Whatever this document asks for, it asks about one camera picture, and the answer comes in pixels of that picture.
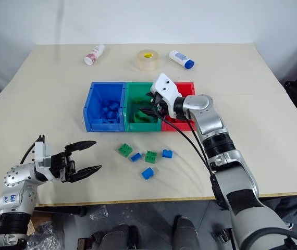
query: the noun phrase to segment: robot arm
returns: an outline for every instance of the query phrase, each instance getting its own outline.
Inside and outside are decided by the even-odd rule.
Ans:
[[[286,236],[294,233],[259,201],[256,181],[214,110],[213,99],[207,95],[182,97],[165,74],[152,85],[150,96],[156,108],[154,114],[195,122],[212,173],[214,195],[231,213],[234,238],[240,249],[272,249],[288,244],[284,242]],[[152,114],[147,109],[142,111]]]
[[[79,181],[101,168],[101,165],[88,167],[76,173],[75,162],[70,158],[73,151],[86,149],[95,143],[73,143],[67,145],[64,152],[50,156],[44,136],[40,136],[34,144],[34,162],[9,169],[4,176],[4,189],[0,196],[0,249],[26,248],[27,225],[35,209],[39,185],[51,180]]]

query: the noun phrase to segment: floor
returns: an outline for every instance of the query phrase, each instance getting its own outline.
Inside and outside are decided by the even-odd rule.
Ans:
[[[201,249],[232,249],[230,242],[223,244],[213,237],[217,230],[231,227],[229,212],[220,210],[213,201],[112,204],[106,205],[108,217],[92,220],[90,214],[101,208],[90,206],[84,217],[55,217],[55,221],[63,224],[65,250],[76,249],[78,238],[88,238],[93,232],[105,232],[121,223],[139,228],[144,249],[171,249],[170,236],[176,215],[187,216],[194,223]]]

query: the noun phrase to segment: green block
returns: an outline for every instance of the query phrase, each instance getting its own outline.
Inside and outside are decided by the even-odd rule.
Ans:
[[[125,131],[161,131],[161,120],[150,117],[140,111],[152,107],[150,92],[152,82],[127,82],[123,120]]]
[[[121,153],[122,156],[128,157],[132,152],[132,148],[128,144],[123,144],[118,151]]]
[[[147,151],[145,154],[145,161],[147,163],[155,164],[155,159],[157,158],[157,153],[153,151]]]

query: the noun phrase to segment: blue toy brick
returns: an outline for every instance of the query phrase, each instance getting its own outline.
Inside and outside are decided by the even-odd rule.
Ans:
[[[136,154],[134,154],[133,156],[131,156],[130,159],[131,159],[133,162],[135,162],[135,161],[139,160],[140,158],[142,158],[142,155],[141,155],[140,153],[136,153]]]
[[[142,176],[144,179],[148,180],[154,175],[154,171],[152,168],[147,168],[144,172],[142,172]]]
[[[88,132],[124,131],[126,85],[125,82],[92,82],[83,110]]]
[[[172,150],[164,149],[164,150],[163,150],[162,157],[165,157],[165,158],[172,158],[172,157],[173,157],[173,151],[172,151]]]

